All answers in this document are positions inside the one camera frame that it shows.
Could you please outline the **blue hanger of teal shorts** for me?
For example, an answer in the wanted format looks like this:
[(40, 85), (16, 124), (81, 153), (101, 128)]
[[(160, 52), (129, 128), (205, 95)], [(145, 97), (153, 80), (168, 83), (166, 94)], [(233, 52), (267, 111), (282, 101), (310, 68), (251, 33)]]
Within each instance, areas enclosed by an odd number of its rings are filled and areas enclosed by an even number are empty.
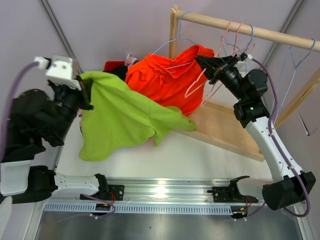
[(317, 43), (317, 40), (315, 38), (312, 39), (313, 43), (312, 43), (312, 46), (309, 50), (309, 52), (299, 60), (299, 62), (296, 63), (295, 61), (295, 51), (294, 51), (294, 47), (293, 46), (290, 46), (287, 50), (287, 53), (285, 55), (285, 59), (284, 59), (284, 62), (283, 62), (283, 66), (282, 66), (282, 69), (281, 69), (281, 72), (280, 72), (280, 76), (279, 76), (279, 81), (278, 81), (278, 85), (276, 87), (276, 93), (278, 93), (279, 89), (280, 89), (280, 86), (282, 84), (282, 78), (283, 78), (283, 74), (284, 74), (284, 70), (285, 70), (285, 67), (286, 67), (286, 63), (287, 63), (287, 58), (288, 56), (290, 55), (291, 56), (291, 62), (292, 62), (292, 67), (293, 67), (293, 72), (292, 72), (292, 75), (291, 75), (291, 78), (290, 78), (290, 82), (288, 84), (288, 87), (286, 89), (286, 92), (281, 100), (281, 103), (278, 104), (276, 106), (276, 101), (274, 100), (273, 101), (273, 104), (272, 104), (272, 110), (276, 110), (276, 114), (275, 114), (275, 117), (273, 119), (273, 123), (274, 125), (276, 125), (276, 121), (278, 120), (278, 117), (279, 117), (279, 114), (280, 114), (280, 110), (283, 108), (284, 106), (284, 103), (286, 102), (286, 98), (290, 92), (290, 89), (292, 87), (292, 84), (294, 82), (294, 79), (295, 79), (295, 75), (296, 75), (296, 72), (297, 70), (299, 69), (299, 67), (302, 65), (302, 63), (306, 60), (306, 58), (314, 51), (314, 48), (316, 46), (316, 43)]

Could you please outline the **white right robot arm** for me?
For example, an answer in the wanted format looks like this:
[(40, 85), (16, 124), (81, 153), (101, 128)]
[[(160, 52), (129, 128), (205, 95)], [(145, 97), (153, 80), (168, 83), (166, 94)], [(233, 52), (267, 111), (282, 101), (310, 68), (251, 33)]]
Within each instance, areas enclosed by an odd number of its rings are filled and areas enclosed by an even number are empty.
[(250, 134), (269, 167), (272, 180), (241, 176), (230, 181), (228, 196), (239, 202), (246, 196), (264, 200), (276, 211), (306, 202), (306, 211), (311, 209), (309, 194), (316, 183), (315, 175), (305, 172), (290, 155), (272, 122), (273, 114), (265, 107), (262, 96), (268, 90), (269, 74), (261, 69), (250, 70), (242, 76), (237, 63), (247, 58), (240, 56), (207, 57), (197, 55), (195, 60), (204, 71), (209, 84), (220, 81), (238, 100), (234, 115)]

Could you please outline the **pink patterned shorts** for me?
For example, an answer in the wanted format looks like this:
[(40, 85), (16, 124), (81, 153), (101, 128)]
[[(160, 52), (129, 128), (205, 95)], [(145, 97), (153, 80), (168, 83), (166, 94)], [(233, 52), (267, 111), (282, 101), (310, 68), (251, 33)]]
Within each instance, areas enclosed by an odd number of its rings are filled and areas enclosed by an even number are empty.
[(125, 58), (125, 62), (124, 65), (127, 67), (130, 67), (132, 65), (134, 65), (135, 63), (139, 62), (139, 60), (137, 58), (135, 58), (134, 56), (128, 54)]

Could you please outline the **pink hanger of green shorts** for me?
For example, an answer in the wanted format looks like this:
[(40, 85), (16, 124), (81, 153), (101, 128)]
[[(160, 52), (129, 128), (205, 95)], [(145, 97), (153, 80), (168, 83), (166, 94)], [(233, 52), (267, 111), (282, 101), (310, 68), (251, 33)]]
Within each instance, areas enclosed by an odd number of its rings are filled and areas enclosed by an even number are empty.
[(197, 55), (195, 57), (196, 62), (198, 65), (201, 67), (202, 72), (199, 74), (197, 79), (190, 85), (190, 87), (186, 90), (184, 97), (188, 98), (190, 97), (193, 93), (195, 93), (202, 85), (197, 86), (194, 90), (191, 91), (193, 86), (200, 80), (202, 76), (206, 76), (206, 78), (215, 85), (215, 82), (218, 81), (218, 77), (220, 75), (220, 72), (222, 72), (224, 69), (227, 69), (229, 65), (232, 64), (234, 61), (234, 56), (225, 56), (225, 57), (220, 57), (220, 51), (224, 46), (226, 36), (229, 33), (229, 28), (232, 24), (232, 20), (228, 23), (224, 36), (220, 40), (220, 45), (218, 48), (217, 53), (214, 54), (214, 57), (207, 57), (203, 55)]

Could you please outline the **black shorts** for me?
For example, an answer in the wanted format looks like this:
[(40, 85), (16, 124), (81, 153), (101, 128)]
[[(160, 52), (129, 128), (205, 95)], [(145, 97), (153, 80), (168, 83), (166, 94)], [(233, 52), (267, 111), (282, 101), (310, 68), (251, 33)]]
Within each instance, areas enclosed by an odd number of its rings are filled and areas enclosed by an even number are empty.
[(132, 67), (133, 65), (134, 64), (130, 64), (130, 65), (122, 64), (122, 65), (119, 65), (119, 66), (113, 68), (112, 70), (108, 70), (106, 72), (117, 76), (122, 81), (125, 81), (125, 79), (127, 77), (127, 72), (129, 70), (129, 68)]

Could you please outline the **lime green shorts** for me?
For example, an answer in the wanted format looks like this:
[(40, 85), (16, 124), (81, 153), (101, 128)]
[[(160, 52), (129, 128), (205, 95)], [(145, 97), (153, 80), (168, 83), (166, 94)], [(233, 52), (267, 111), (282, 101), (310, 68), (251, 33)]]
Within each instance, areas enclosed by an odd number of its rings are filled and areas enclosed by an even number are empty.
[(139, 146), (149, 139), (157, 147), (172, 130), (197, 128), (179, 108), (161, 106), (114, 74), (88, 71), (80, 77), (91, 85), (93, 105), (81, 113), (83, 146), (78, 156), (82, 161), (104, 161), (117, 149)]

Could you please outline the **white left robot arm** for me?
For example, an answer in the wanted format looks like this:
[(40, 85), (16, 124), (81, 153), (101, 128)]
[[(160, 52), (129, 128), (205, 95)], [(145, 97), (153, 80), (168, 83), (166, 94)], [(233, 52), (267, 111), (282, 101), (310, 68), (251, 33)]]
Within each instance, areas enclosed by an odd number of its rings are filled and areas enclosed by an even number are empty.
[(12, 197), (13, 204), (36, 203), (53, 195), (81, 200), (105, 200), (109, 185), (103, 174), (72, 177), (56, 173), (45, 165), (31, 166), (35, 155), (46, 148), (64, 145), (65, 137), (79, 110), (93, 110), (90, 104), (93, 81), (77, 76), (81, 90), (66, 85), (48, 85), (54, 98), (30, 89), (13, 99), (5, 126), (5, 149), (0, 158), (0, 200)]

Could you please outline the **pink hanger of black shorts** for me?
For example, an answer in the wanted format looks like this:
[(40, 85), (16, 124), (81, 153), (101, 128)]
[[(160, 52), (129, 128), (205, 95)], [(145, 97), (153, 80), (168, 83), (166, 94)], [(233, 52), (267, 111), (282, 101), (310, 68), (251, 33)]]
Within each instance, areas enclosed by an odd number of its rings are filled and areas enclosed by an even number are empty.
[[(227, 28), (225, 30), (225, 34), (220, 41), (218, 51), (217, 51), (217, 53), (214, 54), (214, 57), (205, 57), (202, 55), (199, 55), (196, 57), (196, 62), (198, 63), (198, 65), (202, 69), (202, 72), (200, 73), (200, 75), (197, 78), (198, 80), (200, 79), (200, 77), (202, 75), (205, 74), (206, 70), (209, 70), (209, 71), (211, 70), (212, 66), (210, 64), (212, 64), (212, 61), (214, 61), (214, 63), (216, 64), (217, 67), (224, 67), (225, 65), (227, 66), (231, 62), (231, 60), (233, 59), (233, 57), (227, 57), (225, 60), (223, 60), (222, 58), (219, 58), (219, 53), (224, 45), (224, 42), (226, 40), (226, 36), (229, 32), (229, 28), (230, 28), (231, 24), (232, 24), (232, 20), (227, 25)], [(208, 92), (208, 94), (202, 100), (202, 102), (200, 104), (201, 108), (207, 104), (207, 102), (210, 100), (210, 98), (219, 90), (219, 88), (223, 84), (221, 83), (216, 89), (215, 89), (215, 85), (216, 85), (216, 82), (213, 83), (211, 90)]]

